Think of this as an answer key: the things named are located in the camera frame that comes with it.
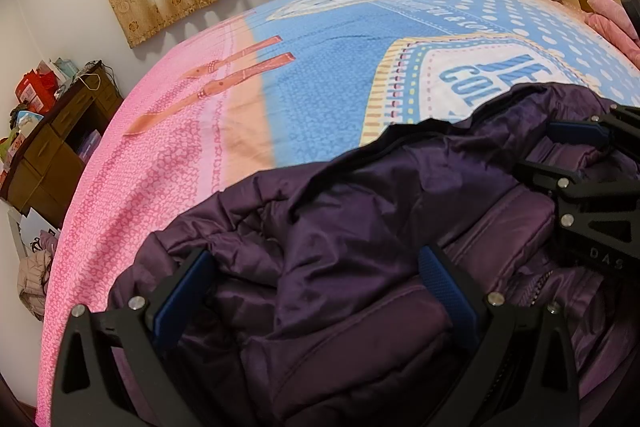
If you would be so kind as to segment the pink folded quilt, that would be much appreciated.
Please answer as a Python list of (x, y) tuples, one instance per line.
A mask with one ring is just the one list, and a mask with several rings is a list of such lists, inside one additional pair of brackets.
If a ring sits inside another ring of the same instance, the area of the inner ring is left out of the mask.
[(639, 35), (623, 5), (614, 0), (587, 0), (585, 23), (640, 68)]

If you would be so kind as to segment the purple quilted jacket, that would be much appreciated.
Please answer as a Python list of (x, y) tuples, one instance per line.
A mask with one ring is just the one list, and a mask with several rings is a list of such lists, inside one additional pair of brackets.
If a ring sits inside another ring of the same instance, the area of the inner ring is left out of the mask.
[(637, 425), (639, 274), (557, 265), (554, 197), (520, 183), (521, 161), (554, 167), (552, 146), (570, 144), (548, 137), (551, 121), (612, 104), (520, 84), (457, 124), (395, 124), (330, 162), (255, 173), (149, 235), (108, 307), (204, 249), (204, 294), (158, 355), (198, 426), (434, 426), (463, 372), (419, 274), (434, 246), (510, 305), (562, 306), (577, 426)]

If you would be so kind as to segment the pink and blue bedspread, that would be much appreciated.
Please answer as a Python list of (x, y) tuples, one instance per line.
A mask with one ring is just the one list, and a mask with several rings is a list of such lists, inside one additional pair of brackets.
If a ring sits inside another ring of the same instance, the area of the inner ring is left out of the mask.
[(70, 309), (103, 310), (150, 233), (256, 171), (332, 159), (390, 124), (459, 121), (526, 81), (639, 101), (638, 68), (550, 0), (276, 0), (172, 48), (119, 106), (66, 212), (37, 424)]

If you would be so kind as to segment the beige clothes pile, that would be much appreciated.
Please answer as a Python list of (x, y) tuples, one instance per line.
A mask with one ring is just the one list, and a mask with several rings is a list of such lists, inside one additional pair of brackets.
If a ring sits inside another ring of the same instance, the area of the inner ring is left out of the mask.
[(58, 238), (41, 231), (34, 245), (35, 249), (18, 265), (17, 296), (27, 311), (42, 322)]

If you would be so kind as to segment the brown wooden desk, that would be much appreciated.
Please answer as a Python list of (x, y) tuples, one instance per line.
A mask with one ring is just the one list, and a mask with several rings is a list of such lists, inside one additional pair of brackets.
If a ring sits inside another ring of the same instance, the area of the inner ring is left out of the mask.
[(96, 62), (17, 147), (1, 198), (24, 216), (33, 209), (60, 227), (86, 167), (80, 146), (92, 132), (103, 134), (121, 105), (111, 67)]

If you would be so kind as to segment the red gift box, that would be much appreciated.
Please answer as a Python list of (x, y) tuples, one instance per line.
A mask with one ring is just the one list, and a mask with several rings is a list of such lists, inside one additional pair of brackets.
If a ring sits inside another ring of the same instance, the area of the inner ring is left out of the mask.
[(17, 101), (26, 104), (29, 112), (47, 115), (55, 104), (58, 78), (54, 72), (41, 74), (38, 70), (26, 72), (15, 88)]

